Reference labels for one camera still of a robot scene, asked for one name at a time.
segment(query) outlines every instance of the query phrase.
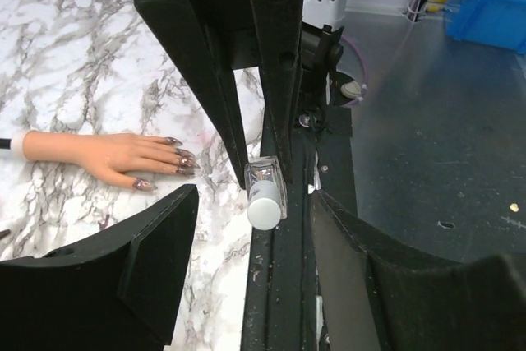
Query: screw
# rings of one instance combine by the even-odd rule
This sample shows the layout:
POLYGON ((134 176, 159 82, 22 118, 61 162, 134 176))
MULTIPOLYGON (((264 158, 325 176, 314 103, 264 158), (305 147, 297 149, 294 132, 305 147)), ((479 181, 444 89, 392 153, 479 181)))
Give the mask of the screw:
POLYGON ((302 127, 309 127, 309 122, 310 121, 311 121, 311 118, 308 115, 306 115, 306 114, 303 114, 303 115, 299 116, 299 124, 302 127))

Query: nail polish bottle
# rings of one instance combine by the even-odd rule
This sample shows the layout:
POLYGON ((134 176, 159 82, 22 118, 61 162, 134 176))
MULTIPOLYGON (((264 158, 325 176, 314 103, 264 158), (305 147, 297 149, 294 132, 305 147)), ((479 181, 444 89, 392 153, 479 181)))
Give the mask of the nail polish bottle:
POLYGON ((245 186, 248 221, 254 228, 269 230, 287 218, 287 188, 275 156, 258 158, 247 164, 245 186))

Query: painted fingernail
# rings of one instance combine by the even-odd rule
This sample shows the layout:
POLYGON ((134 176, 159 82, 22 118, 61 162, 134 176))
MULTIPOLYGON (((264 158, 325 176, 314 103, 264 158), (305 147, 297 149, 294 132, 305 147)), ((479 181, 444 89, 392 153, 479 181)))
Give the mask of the painted fingernail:
POLYGON ((182 176, 195 176, 194 169, 192 168, 178 168, 175 171, 176 174, 180 174, 182 176))
POLYGON ((164 138, 169 144, 173 145, 182 145, 182 142, 175 137, 165 137, 164 138))
POLYGON ((190 158, 181 158, 179 160, 179 164, 181 166, 186 166, 187 168, 194 168, 194 169, 200 169, 201 166, 199 166, 194 159, 190 158))
POLYGON ((175 153, 176 153, 177 155, 185 156, 185 157, 187 157, 187 158, 192 158, 192 159, 195 159, 195 158, 196 158, 196 156, 195 156, 192 152, 187 151, 187 150, 182 150, 182 149, 180 149, 180 148, 176 148, 176 149, 175 149, 175 153))
POLYGON ((151 192, 155 191, 157 187, 149 181, 143 180, 142 178, 136 178, 133 183, 133 187, 139 191, 151 192))

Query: mannequin hand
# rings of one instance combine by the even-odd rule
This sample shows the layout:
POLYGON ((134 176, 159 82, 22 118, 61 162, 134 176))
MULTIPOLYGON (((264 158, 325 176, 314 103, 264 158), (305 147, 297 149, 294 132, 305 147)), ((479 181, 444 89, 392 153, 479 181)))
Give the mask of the mannequin hand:
POLYGON ((193 176, 199 166, 195 156, 176 148, 181 142, 172 137, 115 135, 72 135, 30 132, 24 140, 29 160, 74 163, 99 180, 116 187, 153 191, 155 185, 123 173, 152 173, 193 176))

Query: white marble countertop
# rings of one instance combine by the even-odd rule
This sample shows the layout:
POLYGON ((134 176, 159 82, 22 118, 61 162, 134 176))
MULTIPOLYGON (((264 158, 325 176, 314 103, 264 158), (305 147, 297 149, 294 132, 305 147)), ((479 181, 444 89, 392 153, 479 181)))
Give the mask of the white marble countertop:
MULTIPOLYGON (((259 152, 263 99, 236 72, 249 154, 259 152)), ((0 0, 0 126, 173 136, 197 155, 200 207, 171 350, 239 348, 251 227, 223 143, 132 0, 0 0)), ((109 187, 63 164, 0 152, 2 260, 42 256, 144 210, 186 180, 144 177, 153 194, 109 187)))

